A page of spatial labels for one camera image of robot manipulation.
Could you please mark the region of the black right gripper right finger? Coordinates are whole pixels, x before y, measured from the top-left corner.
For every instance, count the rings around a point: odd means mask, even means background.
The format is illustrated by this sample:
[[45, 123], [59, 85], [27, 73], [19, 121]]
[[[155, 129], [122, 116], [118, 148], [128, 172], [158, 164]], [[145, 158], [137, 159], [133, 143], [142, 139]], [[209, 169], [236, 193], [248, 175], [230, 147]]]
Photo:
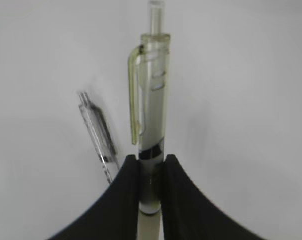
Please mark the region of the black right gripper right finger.
[[259, 240], [216, 207], [169, 154], [162, 174], [162, 221], [166, 240]]

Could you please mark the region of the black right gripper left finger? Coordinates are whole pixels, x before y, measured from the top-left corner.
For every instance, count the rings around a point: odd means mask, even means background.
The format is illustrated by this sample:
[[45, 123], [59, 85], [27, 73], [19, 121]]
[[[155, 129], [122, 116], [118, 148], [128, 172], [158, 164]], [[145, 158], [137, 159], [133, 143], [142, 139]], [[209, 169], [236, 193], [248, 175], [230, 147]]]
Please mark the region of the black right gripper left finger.
[[139, 220], [140, 166], [128, 155], [114, 181], [78, 219], [52, 240], [135, 240]]

